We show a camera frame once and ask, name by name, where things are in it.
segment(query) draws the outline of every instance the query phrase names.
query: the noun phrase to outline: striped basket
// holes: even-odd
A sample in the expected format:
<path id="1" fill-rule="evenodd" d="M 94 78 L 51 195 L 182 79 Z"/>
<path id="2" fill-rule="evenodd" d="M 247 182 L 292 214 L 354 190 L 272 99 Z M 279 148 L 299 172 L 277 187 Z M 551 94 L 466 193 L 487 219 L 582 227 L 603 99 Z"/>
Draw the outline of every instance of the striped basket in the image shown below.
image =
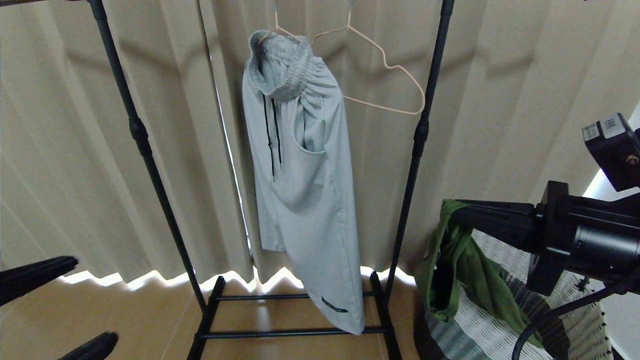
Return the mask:
<path id="1" fill-rule="evenodd" d="M 508 272 L 505 281 L 522 309 L 535 319 L 593 290 L 580 291 L 579 278 L 565 272 L 553 293 L 544 297 L 527 290 L 529 254 L 511 247 L 480 231 L 473 237 L 490 259 Z M 450 322 L 439 322 L 429 311 L 419 311 L 414 340 L 421 359 L 511 359 L 518 334 L 500 320 L 475 305 L 460 291 L 458 314 Z M 529 343 L 521 359 L 613 359 L 606 333 L 605 313 L 599 303 L 582 307 L 540 329 L 545 349 Z"/>

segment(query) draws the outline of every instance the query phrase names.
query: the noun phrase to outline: green cloth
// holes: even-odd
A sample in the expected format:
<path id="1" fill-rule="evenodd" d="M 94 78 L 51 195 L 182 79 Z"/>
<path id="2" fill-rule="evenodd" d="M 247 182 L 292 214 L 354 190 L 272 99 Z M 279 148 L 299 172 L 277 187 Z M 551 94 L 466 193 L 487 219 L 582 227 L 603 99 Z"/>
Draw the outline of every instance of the green cloth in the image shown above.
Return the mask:
<path id="1" fill-rule="evenodd" d="M 418 290 L 426 308 L 446 322 L 458 312 L 459 281 L 473 302 L 520 334 L 530 321 L 502 279 L 502 267 L 483 254 L 471 237 L 472 227 L 451 220 L 451 214 L 465 206 L 451 199 L 442 202 L 427 257 L 415 269 Z M 536 332 L 529 342 L 542 347 L 541 339 Z"/>

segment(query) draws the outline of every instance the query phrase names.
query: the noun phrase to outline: black drawstring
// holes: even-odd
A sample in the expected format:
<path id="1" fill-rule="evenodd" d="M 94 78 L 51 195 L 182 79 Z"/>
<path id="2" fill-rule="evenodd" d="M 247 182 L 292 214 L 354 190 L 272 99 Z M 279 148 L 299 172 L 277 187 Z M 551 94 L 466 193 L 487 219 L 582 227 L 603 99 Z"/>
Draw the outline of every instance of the black drawstring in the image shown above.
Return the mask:
<path id="1" fill-rule="evenodd" d="M 280 160 L 280 170 L 282 170 L 282 154 L 280 154 L 280 132 L 278 131 L 278 118 L 276 117 L 276 103 L 271 99 L 271 107 L 273 108 L 273 122 L 276 123 L 276 137 L 278 138 L 278 160 Z"/>
<path id="2" fill-rule="evenodd" d="M 271 155 L 271 177 L 275 178 L 276 173 L 273 168 L 273 149 L 271 148 L 271 137 L 269 136 L 269 119 L 267 118 L 267 100 L 264 97 L 264 94 L 262 94 L 262 105 L 264 105 L 264 124 L 267 126 L 267 140 L 269 141 L 267 145 L 269 145 L 269 154 Z"/>

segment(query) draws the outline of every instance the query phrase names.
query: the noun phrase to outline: pants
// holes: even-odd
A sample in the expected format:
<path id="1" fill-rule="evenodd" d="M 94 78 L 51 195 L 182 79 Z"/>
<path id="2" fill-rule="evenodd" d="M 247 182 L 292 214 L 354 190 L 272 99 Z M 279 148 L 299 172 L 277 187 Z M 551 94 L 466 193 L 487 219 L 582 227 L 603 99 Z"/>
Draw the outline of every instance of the pants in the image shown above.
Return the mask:
<path id="1" fill-rule="evenodd" d="M 307 40 L 250 37 L 243 104 L 262 247 L 286 251 L 336 327 L 364 329 L 353 175 L 342 92 Z"/>

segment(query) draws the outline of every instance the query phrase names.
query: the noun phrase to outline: barcode label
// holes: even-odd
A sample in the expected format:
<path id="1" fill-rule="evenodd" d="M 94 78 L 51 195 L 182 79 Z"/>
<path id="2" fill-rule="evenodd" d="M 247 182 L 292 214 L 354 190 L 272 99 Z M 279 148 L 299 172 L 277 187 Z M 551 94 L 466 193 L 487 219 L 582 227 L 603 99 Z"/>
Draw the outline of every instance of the barcode label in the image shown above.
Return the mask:
<path id="1" fill-rule="evenodd" d="M 607 139 L 625 132 L 625 126 L 622 125 L 622 121 L 617 115 L 605 121 L 601 120 L 600 127 L 602 127 L 602 134 Z"/>
<path id="2" fill-rule="evenodd" d="M 591 124 L 587 127 L 583 127 L 582 136 L 584 137 L 584 141 L 586 142 L 600 136 L 600 130 L 598 130 L 598 124 Z"/>

